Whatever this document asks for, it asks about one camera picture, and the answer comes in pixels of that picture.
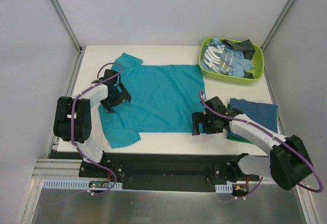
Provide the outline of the teal t-shirt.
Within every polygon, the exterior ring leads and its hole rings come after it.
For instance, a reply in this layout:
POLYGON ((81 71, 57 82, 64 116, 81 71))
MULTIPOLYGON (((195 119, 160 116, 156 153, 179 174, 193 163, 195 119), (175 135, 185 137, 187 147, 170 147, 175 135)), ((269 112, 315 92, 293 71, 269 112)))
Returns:
POLYGON ((199 91, 204 90, 198 65, 143 65, 122 53, 115 61, 123 66, 121 81, 130 102, 108 113, 99 106, 103 134, 112 148, 138 142, 141 133, 191 133, 192 113, 202 110, 199 91))

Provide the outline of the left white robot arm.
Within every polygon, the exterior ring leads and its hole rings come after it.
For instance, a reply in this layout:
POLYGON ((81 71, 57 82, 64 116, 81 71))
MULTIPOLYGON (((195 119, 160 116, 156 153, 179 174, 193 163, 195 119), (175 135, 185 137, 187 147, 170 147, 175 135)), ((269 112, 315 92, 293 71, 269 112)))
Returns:
POLYGON ((53 132, 56 137, 70 142, 83 160, 92 163, 90 171, 96 177, 104 177, 108 165, 102 161, 103 151, 95 143, 92 132, 92 108, 100 104, 107 113, 124 102, 130 102, 131 95, 121 82, 121 71, 107 69, 104 76, 93 81, 80 94, 58 98, 53 132))

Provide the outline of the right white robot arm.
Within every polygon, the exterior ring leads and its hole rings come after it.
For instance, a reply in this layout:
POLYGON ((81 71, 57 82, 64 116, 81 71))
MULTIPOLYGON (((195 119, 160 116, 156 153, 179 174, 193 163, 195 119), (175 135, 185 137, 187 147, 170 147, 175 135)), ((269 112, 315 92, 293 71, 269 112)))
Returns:
POLYGON ((230 182, 242 180, 247 175, 272 178, 279 187, 290 190, 309 175, 316 174, 303 141, 293 135, 284 136, 252 120, 237 108, 227 108, 218 97, 204 100, 203 111, 192 114, 192 134, 217 134, 223 131, 237 134, 261 149, 266 155, 241 153, 220 171, 230 182))

